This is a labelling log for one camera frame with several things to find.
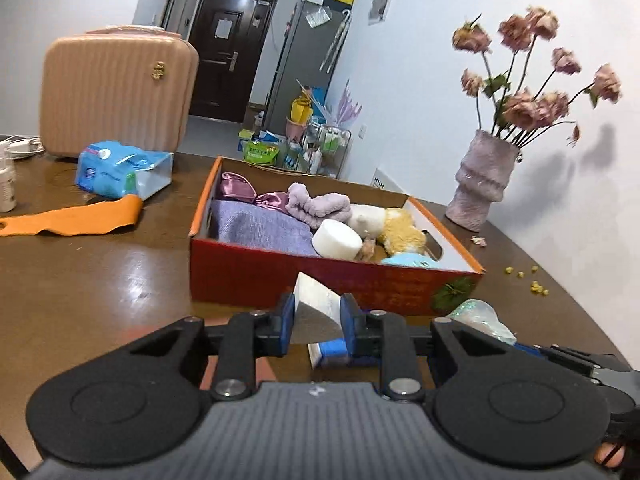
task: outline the wooden table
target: wooden table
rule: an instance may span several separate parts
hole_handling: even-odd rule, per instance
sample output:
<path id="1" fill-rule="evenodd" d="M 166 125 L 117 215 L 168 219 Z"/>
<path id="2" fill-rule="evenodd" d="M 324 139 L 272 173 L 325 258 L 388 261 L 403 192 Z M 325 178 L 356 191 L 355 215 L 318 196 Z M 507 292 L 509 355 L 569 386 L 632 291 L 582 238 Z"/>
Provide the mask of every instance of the wooden table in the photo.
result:
<path id="1" fill-rule="evenodd" d="M 40 458 L 24 422 L 31 393 L 46 379 L 122 343 L 137 326 L 163 325 L 189 314 L 229 316 L 241 309 L 192 303 L 187 232 L 211 158 L 177 154 L 171 186 L 151 197 L 135 229 L 104 236 L 40 235 L 0 238 L 0 433 L 28 467 Z M 74 185 L 74 162 L 47 155 L 18 161 L 18 207 L 12 215 L 82 205 L 89 198 Z M 444 208 L 428 204 L 438 215 Z M 446 225 L 485 266 L 474 297 L 491 304 L 525 343 L 615 352 L 615 346 L 577 303 L 497 228 L 487 224 L 488 246 Z M 507 276 L 504 268 L 527 276 Z M 532 279 L 550 291 L 530 293 Z M 410 319 L 428 323 L 429 318 Z M 304 346 L 272 359 L 283 381 L 375 381 L 375 370 L 312 371 Z M 0 468 L 0 480 L 8 479 Z"/>

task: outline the dark brown door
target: dark brown door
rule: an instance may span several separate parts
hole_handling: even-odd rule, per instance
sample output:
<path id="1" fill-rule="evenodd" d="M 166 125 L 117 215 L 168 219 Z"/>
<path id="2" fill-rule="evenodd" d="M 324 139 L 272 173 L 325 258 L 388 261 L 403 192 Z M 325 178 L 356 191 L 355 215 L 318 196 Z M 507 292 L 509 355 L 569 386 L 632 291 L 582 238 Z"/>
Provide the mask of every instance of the dark brown door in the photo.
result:
<path id="1" fill-rule="evenodd" d="M 200 0 L 189 37 L 200 56 L 190 114 L 241 123 L 275 0 Z"/>

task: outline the green package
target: green package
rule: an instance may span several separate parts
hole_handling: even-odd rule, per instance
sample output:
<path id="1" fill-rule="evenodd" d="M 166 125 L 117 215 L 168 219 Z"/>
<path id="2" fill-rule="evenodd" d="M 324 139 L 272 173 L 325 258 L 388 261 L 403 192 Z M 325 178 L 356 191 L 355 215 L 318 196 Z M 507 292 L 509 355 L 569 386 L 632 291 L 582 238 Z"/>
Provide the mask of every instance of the green package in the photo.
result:
<path id="1" fill-rule="evenodd" d="M 252 164 L 261 164 L 263 166 L 273 166 L 278 155 L 278 147 L 268 142 L 260 140 L 251 140 L 245 143 L 244 161 Z"/>

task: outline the white bottle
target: white bottle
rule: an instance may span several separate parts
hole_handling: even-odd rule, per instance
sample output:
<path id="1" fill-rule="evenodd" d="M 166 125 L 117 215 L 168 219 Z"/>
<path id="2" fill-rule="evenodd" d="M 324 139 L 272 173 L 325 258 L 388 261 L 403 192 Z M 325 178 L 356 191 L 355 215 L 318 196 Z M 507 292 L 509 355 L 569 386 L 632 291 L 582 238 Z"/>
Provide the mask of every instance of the white bottle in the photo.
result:
<path id="1" fill-rule="evenodd" d="M 8 158 L 6 143 L 0 142 L 0 212 L 6 213 L 15 207 L 15 172 Z"/>
<path id="2" fill-rule="evenodd" d="M 311 156 L 311 168 L 309 168 L 309 173 L 315 175 L 320 168 L 320 161 L 322 160 L 322 152 L 320 148 L 318 148 L 314 154 Z"/>

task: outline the vase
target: vase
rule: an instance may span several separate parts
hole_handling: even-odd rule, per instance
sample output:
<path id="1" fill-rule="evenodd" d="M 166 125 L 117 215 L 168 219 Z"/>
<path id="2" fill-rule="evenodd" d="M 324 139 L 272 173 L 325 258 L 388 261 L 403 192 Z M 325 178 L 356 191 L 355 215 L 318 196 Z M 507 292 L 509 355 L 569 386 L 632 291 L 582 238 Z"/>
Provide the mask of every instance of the vase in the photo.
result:
<path id="1" fill-rule="evenodd" d="M 502 201 L 519 151 L 510 142 L 477 130 L 456 173 L 458 188 L 447 206 L 446 217 L 477 233 L 491 202 Z"/>

